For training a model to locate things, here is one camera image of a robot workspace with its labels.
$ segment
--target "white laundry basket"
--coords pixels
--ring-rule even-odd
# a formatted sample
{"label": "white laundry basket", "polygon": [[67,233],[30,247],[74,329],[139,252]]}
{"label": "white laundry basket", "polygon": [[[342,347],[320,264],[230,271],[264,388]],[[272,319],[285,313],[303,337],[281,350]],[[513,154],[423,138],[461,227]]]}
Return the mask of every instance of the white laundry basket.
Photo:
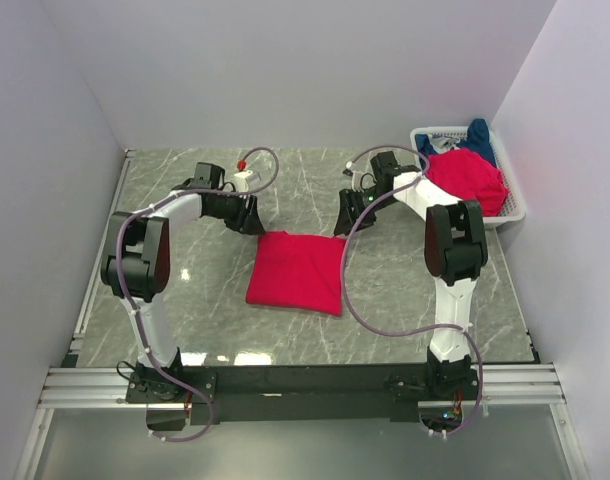
{"label": "white laundry basket", "polygon": [[[418,150],[416,147],[416,135],[444,135],[446,137],[465,138],[467,137],[467,127],[415,128],[410,135],[412,139],[412,148],[414,150]],[[512,173],[509,161],[507,160],[507,154],[500,141],[491,130],[489,132],[489,143],[494,151],[496,166],[503,175],[503,183],[509,190],[498,217],[483,217],[485,228],[496,228],[506,222],[517,222],[521,220],[525,216],[525,202],[523,201],[523,197],[516,184],[516,178]]]}

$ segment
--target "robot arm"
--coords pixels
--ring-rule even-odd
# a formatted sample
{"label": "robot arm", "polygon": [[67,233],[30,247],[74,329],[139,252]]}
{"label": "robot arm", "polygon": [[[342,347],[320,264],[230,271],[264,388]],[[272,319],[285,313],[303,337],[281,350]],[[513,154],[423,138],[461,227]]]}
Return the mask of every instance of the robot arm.
{"label": "robot arm", "polygon": [[[380,203],[359,226],[376,222],[375,211],[398,200],[425,220],[425,263],[436,286],[435,324],[469,327],[470,306],[481,267],[487,263],[487,243],[480,205],[462,201],[422,178],[415,166],[400,166],[392,152],[371,159],[375,185],[364,190],[341,190],[340,214],[334,233],[347,234],[358,216],[380,195],[412,183],[415,187]],[[464,335],[453,329],[434,331],[428,348],[430,384],[445,386],[467,377],[471,365]]]}
{"label": "robot arm", "polygon": [[[220,189],[225,170],[216,165],[198,163],[194,177],[174,187],[169,194],[176,197],[160,210],[134,221],[125,234],[123,270],[130,294],[140,311],[143,328],[152,353],[161,367],[170,371],[180,368],[180,353],[165,315],[163,296],[170,277],[170,237],[189,222],[203,216],[224,220],[225,225],[239,233],[265,233],[258,217],[257,198],[253,195],[226,197],[216,194],[195,194],[177,197],[185,189]],[[234,174],[232,184],[238,192],[246,192],[260,185],[260,175],[251,170]],[[135,312],[123,298],[116,274],[116,238],[125,220],[131,215],[115,212],[109,219],[107,239],[103,247],[101,280],[111,286],[114,295],[126,308],[138,343],[139,369],[152,369],[141,336],[138,334]]]}
{"label": "robot arm", "polygon": [[[403,173],[394,178],[394,189],[407,185],[422,174]],[[480,206],[463,202],[427,178],[415,188],[394,194],[425,220],[425,263],[436,285],[436,324],[455,324],[467,331],[472,293],[480,269],[487,263],[487,243]],[[464,235],[452,235],[452,228]],[[469,346],[457,330],[434,332],[429,346],[438,363],[459,362],[469,355]]]}

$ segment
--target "red cloth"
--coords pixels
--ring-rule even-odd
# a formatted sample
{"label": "red cloth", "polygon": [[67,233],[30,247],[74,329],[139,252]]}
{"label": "red cloth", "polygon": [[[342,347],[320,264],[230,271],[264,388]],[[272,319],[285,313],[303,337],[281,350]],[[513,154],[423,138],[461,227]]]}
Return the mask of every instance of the red cloth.
{"label": "red cloth", "polygon": [[245,301],[341,314],[341,255],[345,239],[267,232],[258,238]]}
{"label": "red cloth", "polygon": [[427,178],[450,195],[478,200],[484,217],[497,216],[509,193],[500,170],[465,148],[430,156]]}

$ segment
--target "marble floor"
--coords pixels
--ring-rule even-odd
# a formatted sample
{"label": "marble floor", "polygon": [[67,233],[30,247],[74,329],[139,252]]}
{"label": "marble floor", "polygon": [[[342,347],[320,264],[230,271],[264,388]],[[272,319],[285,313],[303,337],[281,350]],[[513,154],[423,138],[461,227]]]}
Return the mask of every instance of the marble floor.
{"label": "marble floor", "polygon": [[[231,174],[243,149],[136,150],[119,210],[133,210],[164,197],[191,176],[197,161]],[[332,235],[341,174],[355,149],[278,149],[281,171],[259,195],[266,230]],[[397,152],[400,163],[411,163]],[[269,155],[250,166],[270,175]],[[366,167],[367,158],[359,162]],[[348,289],[370,323],[403,330],[434,322],[434,284],[423,260],[424,224],[396,204],[378,212],[376,225],[361,232],[347,270]],[[486,362],[532,361],[529,337],[495,231],[487,233],[489,262],[472,302],[472,334]],[[256,239],[204,218],[172,238],[172,278],[164,292],[167,316],[186,364],[329,364],[425,360],[429,334],[408,338],[373,335],[343,307],[340,318],[245,303]],[[77,366],[111,367],[135,360],[136,342],[127,313],[108,287],[96,280],[85,320]]]}

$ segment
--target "white backdrop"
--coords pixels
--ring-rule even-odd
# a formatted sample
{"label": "white backdrop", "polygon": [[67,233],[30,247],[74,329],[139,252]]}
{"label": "white backdrop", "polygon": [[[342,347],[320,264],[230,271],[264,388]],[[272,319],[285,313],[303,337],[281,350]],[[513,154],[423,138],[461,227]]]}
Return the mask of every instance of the white backdrop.
{"label": "white backdrop", "polygon": [[126,147],[369,146],[491,120],[554,0],[43,0]]}
{"label": "white backdrop", "polygon": [[494,120],[525,221],[502,236],[594,479],[610,480],[610,0],[559,0]]}
{"label": "white backdrop", "polygon": [[122,156],[44,9],[0,0],[0,479],[67,352]]}

